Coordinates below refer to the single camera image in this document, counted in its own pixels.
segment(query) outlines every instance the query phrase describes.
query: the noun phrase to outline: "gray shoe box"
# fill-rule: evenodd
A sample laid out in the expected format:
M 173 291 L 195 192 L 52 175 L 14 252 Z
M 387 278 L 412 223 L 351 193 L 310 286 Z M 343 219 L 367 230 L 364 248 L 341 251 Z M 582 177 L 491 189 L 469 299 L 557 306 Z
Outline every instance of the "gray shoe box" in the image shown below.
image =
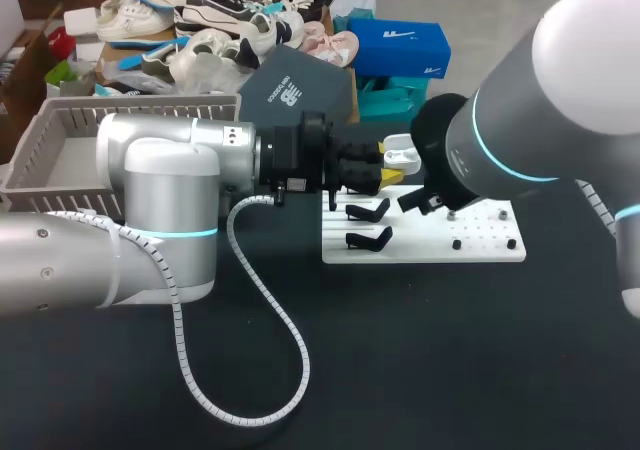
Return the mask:
M 352 111 L 351 74 L 280 45 L 240 89 L 240 121 L 257 127 L 296 125 L 303 111 L 343 123 Z

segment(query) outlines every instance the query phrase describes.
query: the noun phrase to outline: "yellow object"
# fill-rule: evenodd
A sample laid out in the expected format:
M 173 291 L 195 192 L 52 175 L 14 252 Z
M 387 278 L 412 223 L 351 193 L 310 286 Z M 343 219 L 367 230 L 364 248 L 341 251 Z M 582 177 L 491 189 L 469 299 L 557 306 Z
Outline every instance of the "yellow object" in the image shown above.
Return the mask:
M 402 170 L 391 170 L 389 168 L 383 168 L 381 174 L 382 178 L 380 180 L 380 187 L 378 188 L 378 191 L 382 190 L 385 187 L 396 185 L 397 183 L 400 183 L 402 182 L 402 180 L 404 180 L 404 172 Z

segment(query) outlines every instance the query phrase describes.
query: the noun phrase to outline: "pink sneaker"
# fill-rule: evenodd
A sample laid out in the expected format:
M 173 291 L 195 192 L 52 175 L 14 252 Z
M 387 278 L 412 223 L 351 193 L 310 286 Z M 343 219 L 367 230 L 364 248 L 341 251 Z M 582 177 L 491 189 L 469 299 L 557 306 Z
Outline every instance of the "pink sneaker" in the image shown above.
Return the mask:
M 360 48 L 360 41 L 355 33 L 340 32 L 332 37 L 325 34 L 321 38 L 322 41 L 307 53 L 338 67 L 349 65 Z
M 320 22 L 307 22 L 304 24 L 304 37 L 298 50 L 309 53 L 324 41 L 324 25 Z

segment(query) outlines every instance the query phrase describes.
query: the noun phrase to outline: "white breadboard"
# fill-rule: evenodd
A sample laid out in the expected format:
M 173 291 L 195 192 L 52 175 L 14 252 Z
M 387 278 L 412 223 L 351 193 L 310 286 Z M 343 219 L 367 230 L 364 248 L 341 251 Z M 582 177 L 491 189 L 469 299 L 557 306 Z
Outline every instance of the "white breadboard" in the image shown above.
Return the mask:
M 427 216 L 418 209 L 402 213 L 398 197 L 418 188 L 396 185 L 384 189 L 376 197 L 342 191 L 336 197 L 338 208 L 335 212 L 329 211 L 329 196 L 325 192 L 322 199 L 322 260 L 330 264 L 487 263 L 522 262 L 527 256 L 511 203 L 484 200 L 457 212 L 453 221 L 447 219 L 446 208 Z M 391 200 L 391 208 L 379 223 L 347 219 L 346 205 L 375 210 L 385 198 Z M 499 217 L 501 210 L 507 212 L 505 220 Z M 378 238 L 388 226 L 393 228 L 393 238 L 381 252 L 347 248 L 347 233 Z M 453 248 L 456 239 L 462 243 L 460 250 Z M 516 240 L 513 250 L 507 248 L 510 239 Z

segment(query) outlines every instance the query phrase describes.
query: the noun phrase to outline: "black tabletop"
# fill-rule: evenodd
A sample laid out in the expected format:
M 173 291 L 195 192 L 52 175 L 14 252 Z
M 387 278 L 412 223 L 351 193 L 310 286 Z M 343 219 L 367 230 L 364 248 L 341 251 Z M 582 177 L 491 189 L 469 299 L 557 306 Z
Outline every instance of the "black tabletop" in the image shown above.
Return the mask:
M 2 320 L 0 448 L 637 449 L 640 322 L 613 238 L 571 182 L 514 207 L 527 260 L 491 265 L 327 266 L 317 198 L 243 210 L 240 245 L 312 361 L 300 408 L 266 431 L 196 404 L 168 307 Z M 293 395 L 299 354 L 219 235 L 215 291 L 184 310 L 191 367 L 219 406 L 262 416 Z

